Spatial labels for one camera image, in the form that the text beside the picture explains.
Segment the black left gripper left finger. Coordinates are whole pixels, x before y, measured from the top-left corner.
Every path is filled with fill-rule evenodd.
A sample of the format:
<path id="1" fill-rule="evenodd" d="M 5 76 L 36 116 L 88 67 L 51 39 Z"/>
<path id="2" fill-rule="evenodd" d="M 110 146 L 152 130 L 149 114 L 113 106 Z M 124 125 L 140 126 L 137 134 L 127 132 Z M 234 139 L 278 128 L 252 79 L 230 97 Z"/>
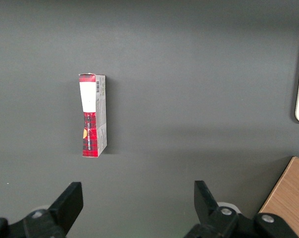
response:
<path id="1" fill-rule="evenodd" d="M 36 209 L 14 224 L 0 217 L 0 238 L 65 238 L 82 208 L 82 184 L 72 182 L 47 209 Z"/>

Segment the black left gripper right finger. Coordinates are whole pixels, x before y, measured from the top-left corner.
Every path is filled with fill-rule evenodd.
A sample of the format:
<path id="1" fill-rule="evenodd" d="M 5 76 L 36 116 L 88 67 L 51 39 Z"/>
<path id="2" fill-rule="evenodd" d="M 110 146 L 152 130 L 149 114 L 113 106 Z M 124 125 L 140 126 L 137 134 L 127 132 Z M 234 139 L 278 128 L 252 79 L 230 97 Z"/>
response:
<path id="1" fill-rule="evenodd" d="M 194 184 L 194 205 L 199 223 L 186 238 L 297 238 L 298 235 L 281 217 L 258 213 L 246 218 L 233 208 L 219 206 L 202 180 Z"/>

